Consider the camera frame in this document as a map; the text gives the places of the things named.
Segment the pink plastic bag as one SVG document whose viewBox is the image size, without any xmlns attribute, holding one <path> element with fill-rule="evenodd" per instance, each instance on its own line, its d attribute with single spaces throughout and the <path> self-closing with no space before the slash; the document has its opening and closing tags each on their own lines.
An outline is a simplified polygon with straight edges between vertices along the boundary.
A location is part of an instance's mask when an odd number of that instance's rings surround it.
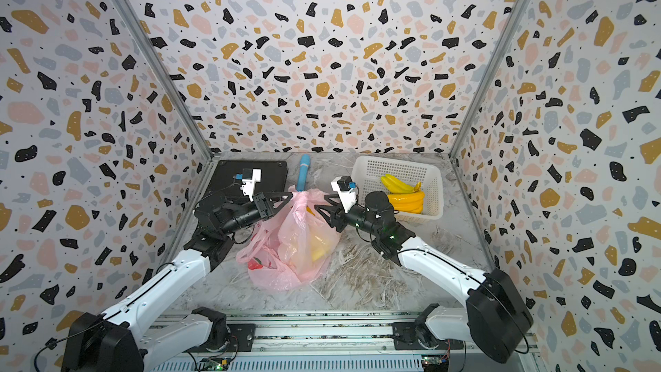
<svg viewBox="0 0 661 372">
<path fill-rule="evenodd" d="M 323 273 L 337 246 L 327 258 L 313 263 L 306 238 L 306 208 L 321 217 L 314 206 L 325 203 L 324 195 L 319 189 L 295 191 L 283 210 L 258 224 L 251 242 L 236 257 L 238 264 L 247 267 L 253 284 L 281 292 L 313 282 Z M 332 230 L 338 245 L 340 234 Z"/>
</svg>

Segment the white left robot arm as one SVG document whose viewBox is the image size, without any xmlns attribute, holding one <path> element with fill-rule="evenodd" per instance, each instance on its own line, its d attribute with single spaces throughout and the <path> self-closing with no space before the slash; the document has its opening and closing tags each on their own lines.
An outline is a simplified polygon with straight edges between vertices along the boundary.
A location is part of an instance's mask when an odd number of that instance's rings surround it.
<svg viewBox="0 0 661 372">
<path fill-rule="evenodd" d="M 231 344 L 227 317 L 197 308 L 157 331 L 154 321 L 189 287 L 216 269 L 235 245 L 234 234 L 276 216 L 290 192 L 259 192 L 237 204 L 217 191 L 195 207 L 199 226 L 175 258 L 129 297 L 100 314 L 84 313 L 63 338 L 63 371 L 149 371 L 194 348 L 225 351 Z"/>
</svg>

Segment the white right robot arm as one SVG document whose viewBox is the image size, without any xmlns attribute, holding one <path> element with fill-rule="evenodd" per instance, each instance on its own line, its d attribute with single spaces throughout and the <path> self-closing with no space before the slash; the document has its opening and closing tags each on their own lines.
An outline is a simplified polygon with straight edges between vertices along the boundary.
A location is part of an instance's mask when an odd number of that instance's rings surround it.
<svg viewBox="0 0 661 372">
<path fill-rule="evenodd" d="M 527 341 L 534 321 L 507 273 L 476 269 L 437 251 L 396 219 L 381 191 L 368 194 L 363 204 L 344 192 L 324 199 L 315 209 L 329 227 L 367 234 L 382 258 L 427 278 L 461 303 L 454 309 L 430 304 L 399 342 L 430 350 L 446 340 L 472 342 L 491 360 L 506 363 Z"/>
</svg>

